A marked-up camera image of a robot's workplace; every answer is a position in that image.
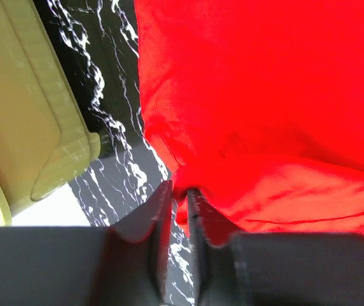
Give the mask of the red t-shirt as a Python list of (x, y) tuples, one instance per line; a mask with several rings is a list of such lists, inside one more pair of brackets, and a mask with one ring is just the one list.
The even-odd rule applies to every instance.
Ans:
[(364, 1), (136, 1), (145, 137), (249, 232), (364, 235)]

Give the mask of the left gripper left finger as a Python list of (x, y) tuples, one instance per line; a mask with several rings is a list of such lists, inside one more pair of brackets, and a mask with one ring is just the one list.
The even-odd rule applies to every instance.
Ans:
[(106, 229), (88, 305), (162, 305), (171, 232), (172, 182)]

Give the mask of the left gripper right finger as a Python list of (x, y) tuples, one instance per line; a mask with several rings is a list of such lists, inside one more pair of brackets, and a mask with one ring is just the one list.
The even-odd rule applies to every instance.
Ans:
[(231, 234), (239, 231), (197, 189), (187, 192), (196, 305), (240, 305)]

